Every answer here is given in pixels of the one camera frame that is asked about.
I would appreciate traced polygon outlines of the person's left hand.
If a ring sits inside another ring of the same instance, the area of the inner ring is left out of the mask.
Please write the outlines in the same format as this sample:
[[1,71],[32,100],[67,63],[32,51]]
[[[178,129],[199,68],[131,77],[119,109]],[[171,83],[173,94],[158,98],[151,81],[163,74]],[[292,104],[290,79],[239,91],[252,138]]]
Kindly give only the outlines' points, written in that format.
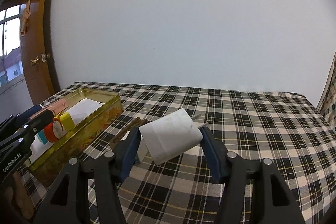
[[30,223],[34,204],[16,171],[1,184],[1,223]]

